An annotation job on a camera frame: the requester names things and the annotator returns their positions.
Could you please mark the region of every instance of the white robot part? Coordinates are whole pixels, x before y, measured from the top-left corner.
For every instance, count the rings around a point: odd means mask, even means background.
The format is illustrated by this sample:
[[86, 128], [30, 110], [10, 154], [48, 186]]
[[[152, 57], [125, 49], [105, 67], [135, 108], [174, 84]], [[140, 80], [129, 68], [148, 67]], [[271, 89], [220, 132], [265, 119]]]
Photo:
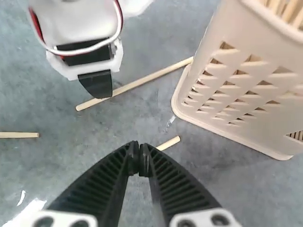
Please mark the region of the white robot part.
[[93, 62], [83, 65], [68, 66], [62, 61], [61, 57], [51, 52], [46, 52], [46, 58], [50, 65], [61, 75], [68, 80], [77, 80], [78, 75], [98, 72], [103, 70], [111, 70], [112, 72], [119, 72], [120, 65], [123, 58], [123, 47], [120, 39], [116, 39], [112, 44], [115, 49], [115, 55], [112, 59], [106, 61]]
[[[22, 227], [97, 227], [94, 216], [53, 210], [42, 210], [23, 221]], [[200, 210], [178, 214], [170, 221], [169, 227], [242, 227], [234, 216], [225, 209]]]
[[225, 209], [200, 210], [175, 215], [169, 227], [242, 227]]
[[[51, 66], [68, 80], [102, 70], [119, 71], [123, 47], [118, 39], [123, 18], [134, 17], [153, 0], [28, 0], [29, 16], [35, 35], [47, 50]], [[58, 46], [99, 40], [72, 50]], [[64, 57], [86, 54], [110, 45], [114, 55], [105, 61], [67, 65]]]

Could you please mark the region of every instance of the wooden dowel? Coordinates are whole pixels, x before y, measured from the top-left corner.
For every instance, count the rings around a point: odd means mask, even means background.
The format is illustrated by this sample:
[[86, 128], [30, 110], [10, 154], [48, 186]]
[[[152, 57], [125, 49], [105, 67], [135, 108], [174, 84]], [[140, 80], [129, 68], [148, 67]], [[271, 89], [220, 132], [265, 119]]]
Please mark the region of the wooden dowel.
[[299, 28], [303, 22], [303, 8], [300, 10], [298, 15], [295, 17], [292, 26], [295, 28]]
[[282, 19], [285, 21], [285, 22], [289, 22], [291, 17], [293, 16], [294, 14], [294, 11], [296, 9], [296, 6], [298, 5], [298, 2], [299, 0], [289, 0], [289, 3], [287, 4], [284, 12], [283, 12], [283, 15], [282, 15]]
[[274, 14], [276, 14], [278, 12], [280, 4], [281, 0], [271, 0], [271, 2], [269, 3], [269, 8]]
[[268, 0], [259, 0], [263, 6], [267, 5]]
[[171, 146], [179, 143], [180, 141], [181, 141], [180, 136], [176, 136], [176, 137], [172, 138], [171, 140], [157, 146], [156, 149], [158, 149], [159, 151], [163, 151], [163, 150], [166, 150], [167, 148], [170, 148]]
[[276, 14], [281, 16], [285, 7], [286, 7], [286, 0], [282, 0]]
[[[154, 73], [152, 73], [152, 74], [150, 74], [150, 75], [148, 75], [146, 77], [143, 77], [143, 78], [138, 79], [138, 80], [136, 80], [134, 82], [131, 82], [131, 83], [126, 84], [126, 85], [124, 85], [122, 87], [119, 87], [119, 88], [117, 88], [116, 90], [113, 91], [113, 96], [112, 97], [120, 95], [120, 94], [122, 94], [122, 93], [124, 93], [126, 91], [129, 91], [129, 90], [131, 90], [131, 89], [133, 89], [135, 87], [141, 86], [141, 85], [143, 85], [143, 84], [145, 84], [147, 82], [150, 82], [150, 81], [152, 81], [154, 79], [157, 79], [159, 77], [164, 76], [165, 74], [168, 74], [168, 73], [170, 73], [172, 71], [175, 71], [175, 70], [177, 70], [177, 69], [179, 69], [179, 68], [181, 68], [183, 66], [186, 66], [186, 65], [192, 63], [193, 59], [194, 59], [193, 57], [187, 58], [187, 59], [185, 59], [183, 61], [180, 61], [180, 62], [178, 62], [176, 64], [168, 66], [168, 67], [166, 67], [164, 69], [161, 69], [161, 70], [159, 70], [157, 72], [154, 72]], [[93, 99], [91, 99], [91, 100], [89, 100], [89, 101], [87, 101], [85, 103], [82, 103], [82, 104], [76, 106], [76, 110], [77, 111], [81, 111], [81, 110], [87, 109], [87, 108], [89, 108], [89, 107], [91, 107], [93, 105], [96, 105], [96, 104], [101, 103], [101, 102], [103, 102], [105, 100], [108, 100], [108, 99], [110, 99], [110, 98], [102, 98], [102, 99], [93, 98]]]
[[0, 139], [39, 138], [38, 132], [0, 132]]

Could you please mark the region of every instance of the plastic basket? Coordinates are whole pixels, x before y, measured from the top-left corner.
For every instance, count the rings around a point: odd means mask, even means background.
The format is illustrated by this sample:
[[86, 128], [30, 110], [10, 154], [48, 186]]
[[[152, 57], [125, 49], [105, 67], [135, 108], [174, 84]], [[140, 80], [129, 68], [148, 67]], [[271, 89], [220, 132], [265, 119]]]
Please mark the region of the plastic basket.
[[185, 121], [290, 159], [303, 152], [303, 33], [257, 0], [222, 0], [171, 104]]

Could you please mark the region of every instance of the gray carpet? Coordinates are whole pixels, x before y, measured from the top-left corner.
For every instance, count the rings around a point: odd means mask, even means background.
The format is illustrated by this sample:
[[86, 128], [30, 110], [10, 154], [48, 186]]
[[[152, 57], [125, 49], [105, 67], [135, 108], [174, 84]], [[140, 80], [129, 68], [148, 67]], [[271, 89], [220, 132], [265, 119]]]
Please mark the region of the gray carpet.
[[[218, 0], [156, 0], [125, 21], [125, 49], [114, 86], [192, 56]], [[38, 131], [41, 138], [0, 141], [0, 225], [35, 198], [50, 203], [110, 151], [131, 141], [158, 145], [202, 182], [245, 227], [303, 226], [303, 156], [275, 161], [176, 119], [170, 99], [182, 70], [83, 112], [90, 99], [47, 63], [27, 22], [25, 0], [0, 0], [2, 131]], [[21, 191], [23, 203], [17, 207]], [[131, 178], [119, 226], [156, 227], [148, 181]]]

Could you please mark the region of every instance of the white wire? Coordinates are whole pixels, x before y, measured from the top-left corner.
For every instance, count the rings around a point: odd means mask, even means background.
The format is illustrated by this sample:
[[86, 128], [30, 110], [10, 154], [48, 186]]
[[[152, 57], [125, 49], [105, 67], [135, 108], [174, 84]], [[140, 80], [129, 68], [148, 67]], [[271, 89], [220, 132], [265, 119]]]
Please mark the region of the white wire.
[[108, 39], [106, 40], [103, 40], [101, 41], [100, 43], [97, 43], [93, 46], [90, 46], [90, 47], [86, 47], [86, 48], [83, 48], [83, 49], [78, 49], [78, 50], [72, 50], [72, 51], [59, 51], [59, 50], [55, 50], [55, 49], [52, 49], [51, 47], [47, 46], [43, 40], [40, 38], [39, 35], [37, 35], [38, 37], [38, 41], [39, 43], [49, 52], [55, 54], [55, 55], [60, 55], [60, 56], [72, 56], [72, 55], [79, 55], [79, 54], [84, 54], [84, 53], [89, 53], [89, 52], [92, 52], [92, 51], [95, 51], [99, 48], [101, 48], [102, 46], [105, 46], [109, 43], [112, 43], [113, 41], [115, 41], [120, 33], [121, 33], [121, 30], [122, 30], [122, 16], [120, 14], [120, 8], [118, 7], [117, 3], [115, 1], [114, 2], [114, 7], [115, 7], [115, 11], [116, 11], [116, 15], [117, 15], [117, 29], [116, 29], [116, 32], [115, 34], [112, 36], [112, 37], [109, 37]]

